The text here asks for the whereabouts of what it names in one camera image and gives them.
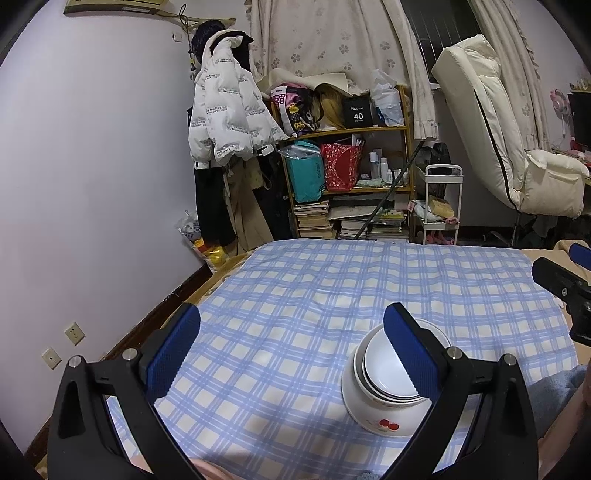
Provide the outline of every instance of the electrical outlet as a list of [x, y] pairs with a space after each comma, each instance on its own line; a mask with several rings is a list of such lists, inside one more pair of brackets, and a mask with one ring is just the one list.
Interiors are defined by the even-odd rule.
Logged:
[[78, 324], [76, 322], [72, 323], [64, 331], [64, 333], [66, 334], [66, 336], [70, 339], [70, 341], [74, 345], [78, 345], [82, 341], [82, 339], [86, 336], [86, 335], [84, 335], [84, 332], [82, 331], [82, 329], [80, 327], [78, 327]]
[[41, 354], [41, 358], [43, 358], [43, 360], [45, 360], [45, 363], [47, 364], [47, 366], [49, 368], [51, 368], [52, 370], [55, 367], [57, 367], [60, 364], [60, 362], [61, 362], [60, 356], [51, 347], [49, 347], [47, 350], [45, 350]]

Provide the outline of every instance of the curtain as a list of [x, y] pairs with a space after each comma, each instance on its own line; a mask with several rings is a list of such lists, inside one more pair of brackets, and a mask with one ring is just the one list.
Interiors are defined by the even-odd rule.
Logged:
[[470, 0], [486, 39], [501, 59], [502, 81], [509, 95], [526, 150], [550, 151], [548, 121], [540, 75], [511, 0]]
[[276, 68], [344, 73], [359, 92], [382, 69], [410, 85], [415, 138], [437, 138], [427, 69], [400, 0], [252, 0], [251, 37], [255, 80]]

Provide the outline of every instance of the checkered tablecloth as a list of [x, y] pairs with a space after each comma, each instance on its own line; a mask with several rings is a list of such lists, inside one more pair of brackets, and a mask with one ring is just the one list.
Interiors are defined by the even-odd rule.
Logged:
[[[191, 458], [248, 480], [383, 473], [408, 438], [366, 432], [340, 392], [347, 360], [400, 301], [473, 358], [527, 383], [576, 365], [564, 317], [515, 250], [298, 239], [258, 249], [200, 306], [202, 329], [157, 409]], [[126, 451], [137, 453], [114, 398]], [[452, 463], [465, 431], [440, 466]]]

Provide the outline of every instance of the metal screw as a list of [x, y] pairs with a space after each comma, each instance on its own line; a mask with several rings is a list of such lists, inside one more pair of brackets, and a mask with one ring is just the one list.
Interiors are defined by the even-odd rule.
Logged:
[[70, 365], [72, 368], [76, 368], [81, 363], [82, 363], [82, 357], [79, 355], [75, 355], [68, 360], [68, 365]]
[[503, 355], [503, 360], [507, 365], [510, 365], [511, 367], [517, 364], [517, 359], [515, 358], [515, 355], [511, 355], [510, 353], [506, 353], [505, 355]]
[[464, 352], [462, 352], [457, 346], [451, 346], [447, 349], [447, 356], [457, 360], [458, 358], [462, 358]]
[[123, 360], [130, 361], [138, 356], [138, 351], [135, 348], [128, 348], [124, 350], [121, 356], [123, 357]]

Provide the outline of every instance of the bottle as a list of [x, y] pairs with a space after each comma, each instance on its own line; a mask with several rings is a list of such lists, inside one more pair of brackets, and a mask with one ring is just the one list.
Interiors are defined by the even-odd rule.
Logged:
[[379, 172], [384, 183], [388, 180], [388, 159], [382, 157], [382, 161], [379, 164]]
[[379, 158], [376, 152], [371, 152], [369, 154], [369, 165], [371, 167], [371, 179], [377, 180], [380, 178]]

